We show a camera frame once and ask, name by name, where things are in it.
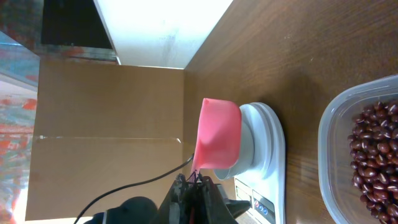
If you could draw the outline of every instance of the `pink scoop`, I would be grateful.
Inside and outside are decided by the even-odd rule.
[[[239,157],[242,114],[230,101],[203,99],[191,173],[229,169]]]

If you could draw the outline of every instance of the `kitchen scale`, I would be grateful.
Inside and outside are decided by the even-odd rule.
[[[285,137],[275,112],[264,103],[239,107],[254,141],[249,169],[234,177],[236,200],[248,200],[247,211],[258,223],[285,224]]]

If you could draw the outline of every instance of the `pile of beans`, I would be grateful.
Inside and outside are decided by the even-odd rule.
[[[352,183],[374,218],[398,224],[398,101],[365,106],[353,121]]]

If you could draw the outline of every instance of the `wooden table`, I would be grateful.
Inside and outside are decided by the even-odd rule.
[[[334,223],[318,182],[322,113],[343,90],[396,73],[396,0],[234,0],[186,68],[184,156],[204,97],[266,103],[286,138],[286,223]],[[233,180],[223,185],[232,197]]]

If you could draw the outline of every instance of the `white cup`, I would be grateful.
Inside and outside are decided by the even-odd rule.
[[[216,174],[219,180],[226,180],[233,176],[242,174],[246,172],[250,165],[253,162],[254,155],[254,142],[253,136],[249,129],[249,126],[245,122],[242,121],[242,131],[241,131],[241,148],[239,150],[239,158],[236,161],[235,165],[233,165],[229,169],[215,169],[214,173]]]

